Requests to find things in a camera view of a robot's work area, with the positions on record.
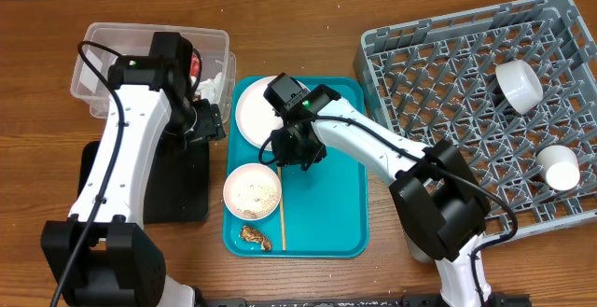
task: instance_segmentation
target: teal tray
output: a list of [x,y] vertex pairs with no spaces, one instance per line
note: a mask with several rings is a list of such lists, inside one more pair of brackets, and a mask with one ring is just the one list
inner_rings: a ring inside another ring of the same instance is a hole
[[[243,91],[263,77],[248,77],[234,89],[228,146],[227,175],[237,167],[257,162],[258,148],[247,142],[236,126],[236,104]],[[347,77],[296,77],[309,89],[326,84],[338,91],[357,110],[365,111],[363,92]],[[264,160],[273,158],[271,152]],[[270,166],[275,172],[275,164]],[[241,257],[352,258],[369,239],[368,185],[365,166],[344,153],[327,148],[327,157],[307,172],[299,166],[282,168],[285,207],[286,250],[282,250],[280,208],[264,219],[245,222],[226,207],[222,238],[234,255]],[[259,244],[244,242],[239,233],[244,224],[257,228],[273,243],[270,252]]]

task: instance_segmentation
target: chopstick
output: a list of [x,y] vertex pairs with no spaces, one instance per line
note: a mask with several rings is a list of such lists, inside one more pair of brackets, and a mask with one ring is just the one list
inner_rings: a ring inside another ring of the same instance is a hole
[[[278,167],[278,177],[280,178],[280,184],[282,184],[282,168]],[[280,223],[282,227],[282,250],[286,251],[286,224],[284,220],[284,192],[280,197]]]

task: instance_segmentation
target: gray dish rack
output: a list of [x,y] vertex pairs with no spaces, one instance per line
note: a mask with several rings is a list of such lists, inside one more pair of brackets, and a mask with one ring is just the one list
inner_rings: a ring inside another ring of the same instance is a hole
[[[517,213],[517,238],[597,219],[597,46],[572,0],[520,0],[365,32],[354,70],[369,115],[430,146],[445,138],[479,183]],[[495,66],[528,62],[543,101],[521,116]],[[549,145],[574,150],[581,181],[554,191],[535,164]],[[495,203],[487,239],[510,230]]]

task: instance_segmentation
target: transparent container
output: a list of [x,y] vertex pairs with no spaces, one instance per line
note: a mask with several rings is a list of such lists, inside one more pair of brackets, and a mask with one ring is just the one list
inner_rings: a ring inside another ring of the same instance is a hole
[[[147,55],[154,32],[178,32],[193,44],[201,54],[201,81],[215,78],[221,73],[221,93],[218,91],[219,96],[211,102],[218,104],[222,121],[228,121],[236,77],[236,59],[229,51],[226,32],[194,27],[96,22],[87,30],[85,40],[105,45],[121,54]],[[108,68],[114,63],[116,56],[94,47],[85,51],[90,61],[107,77]],[[80,58],[76,59],[71,93],[90,105],[92,116],[100,119],[107,116],[109,92]]]

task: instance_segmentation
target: wooden tabletop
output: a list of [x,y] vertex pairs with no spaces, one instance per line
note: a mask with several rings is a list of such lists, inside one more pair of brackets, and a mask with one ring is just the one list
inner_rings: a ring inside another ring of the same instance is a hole
[[[371,28],[512,0],[53,0],[0,2],[0,306],[47,306],[56,286],[40,248],[47,220],[76,198],[81,149],[104,122],[69,92],[76,44],[97,21],[225,30],[237,81],[250,75],[354,77]],[[575,0],[597,35],[597,0]],[[400,297],[437,293],[435,265],[407,249],[387,187],[369,175],[370,240],[349,260],[252,259],[222,243],[227,141],[211,144],[204,223],[149,226],[168,274],[207,298]],[[534,306],[594,306],[597,224],[536,235],[483,252],[494,291]]]

